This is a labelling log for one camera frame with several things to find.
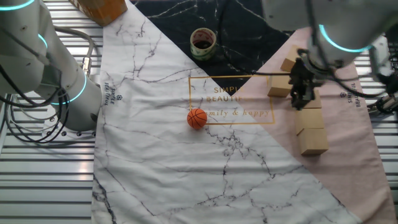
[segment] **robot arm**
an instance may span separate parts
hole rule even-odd
[[[45,66],[0,30],[0,64],[10,79],[22,92],[35,91],[44,99],[49,99],[56,91],[61,79],[62,87],[69,95],[69,116],[65,126],[75,131],[95,129],[101,89],[85,75],[58,38],[44,3],[39,0],[1,0],[0,4],[0,28],[34,52],[44,55],[52,65]],[[15,93],[2,76],[0,93]],[[54,98],[51,105],[56,110],[63,106],[58,98]]]
[[[309,3],[310,10],[307,9],[307,0],[262,1],[266,21],[271,27],[294,30],[311,25],[313,31],[315,28],[313,35],[317,44],[313,44],[311,36],[308,51],[296,61],[290,76],[292,106],[298,110],[314,99],[313,88],[321,86],[327,78],[352,91],[331,76],[331,69],[349,65],[361,52],[371,49],[371,44],[398,22],[397,1],[316,0]],[[316,24],[310,24],[308,12],[312,12]],[[391,82],[391,78],[383,79],[388,94],[392,89],[392,92],[398,90],[395,88],[398,83]]]
[[[349,65],[386,30],[398,22],[398,1],[316,0],[312,1],[318,41],[334,68]],[[305,0],[262,0],[267,23],[278,30],[307,27]],[[308,40],[308,57],[324,69],[318,49]]]

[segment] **metal slatted table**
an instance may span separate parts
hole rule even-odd
[[[67,0],[44,0],[44,3],[50,9],[55,26],[70,27],[92,36],[98,47],[93,52],[91,74],[94,80],[99,80],[102,28]],[[87,41],[72,35],[58,35],[81,62],[88,48]],[[370,72],[369,57],[364,54],[356,59],[355,64],[364,92],[381,91],[380,84],[365,76]],[[373,102],[375,100],[367,100],[367,103]],[[17,108],[15,112],[19,122],[25,126],[41,128],[44,125],[31,120]],[[33,116],[45,117],[47,108],[29,112]],[[398,120],[395,115],[373,118],[372,125],[398,211]],[[91,223],[95,140],[77,138],[72,142],[71,146],[37,147],[24,144],[7,132],[0,154],[0,224]]]

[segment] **cardboard box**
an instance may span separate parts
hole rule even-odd
[[[296,111],[296,134],[299,135],[304,129],[325,128],[322,117],[322,109],[302,109]]]
[[[106,26],[127,11],[124,0],[69,0],[100,26]]]
[[[299,58],[299,54],[297,53],[297,49],[300,47],[297,45],[293,45],[289,50],[284,62],[280,66],[280,69],[285,72],[291,72],[294,64],[296,63],[296,58]]]
[[[320,155],[329,149],[325,129],[304,129],[298,135],[301,155]]]
[[[289,74],[289,72],[273,72],[273,73],[282,73]],[[275,75],[270,76],[268,80],[268,96],[276,96],[276,97],[286,97],[290,90],[292,89],[292,85],[289,84],[290,77],[288,75]]]

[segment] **marble print tablecloth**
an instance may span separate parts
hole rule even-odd
[[[93,223],[362,223],[262,126],[190,128],[189,88],[219,86],[189,86],[207,74],[127,6],[104,28]]]

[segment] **wooden block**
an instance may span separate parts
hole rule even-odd
[[[320,155],[329,149],[325,129],[304,129],[298,135],[301,155]]]
[[[302,109],[296,111],[296,134],[300,134],[303,129],[325,128],[322,117],[322,109]]]
[[[292,85],[289,84],[289,80],[290,77],[288,75],[270,76],[268,80],[268,96],[286,97],[292,89]]]
[[[319,95],[318,90],[314,90],[315,100],[310,101],[307,105],[304,106],[306,109],[310,108],[322,108],[321,104],[321,96]]]
[[[290,48],[290,51],[288,52],[284,62],[282,63],[282,66],[280,66],[280,69],[285,72],[290,72],[292,71],[293,65],[296,62],[296,58],[300,57],[297,53],[297,49],[300,47],[297,45],[293,45],[292,48]]]

